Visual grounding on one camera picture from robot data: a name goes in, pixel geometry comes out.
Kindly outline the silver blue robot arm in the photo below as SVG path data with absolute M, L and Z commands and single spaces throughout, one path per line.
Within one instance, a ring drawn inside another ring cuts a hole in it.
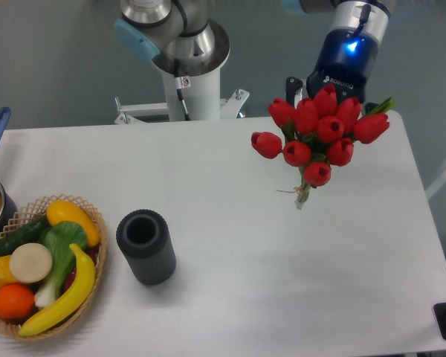
M 333 12 L 317 63 L 305 79 L 285 81 L 285 99 L 296 106 L 333 84 L 339 100 L 365 102 L 365 86 L 395 7 L 394 1 L 282 1 L 289 13 Z M 159 115 L 171 121 L 237 118 L 249 94 L 220 97 L 220 69 L 230 54 L 224 28 L 209 19 L 207 1 L 122 1 L 114 23 L 120 42 L 161 73 L 161 106 L 119 106 L 120 115 Z

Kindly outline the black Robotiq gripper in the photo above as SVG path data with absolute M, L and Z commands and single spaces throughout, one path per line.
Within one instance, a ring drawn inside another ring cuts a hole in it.
M 335 87 L 337 101 L 356 97 L 361 103 L 366 100 L 366 83 L 378 54 L 378 43 L 371 37 L 360 34 L 352 36 L 350 30 L 337 29 L 326 35 L 313 72 L 306 80 L 308 96 L 315 98 L 324 87 Z M 303 80 L 287 77 L 285 80 L 285 101 L 296 107 L 297 94 L 303 89 Z M 367 102 L 362 114 L 377 113 L 378 104 Z

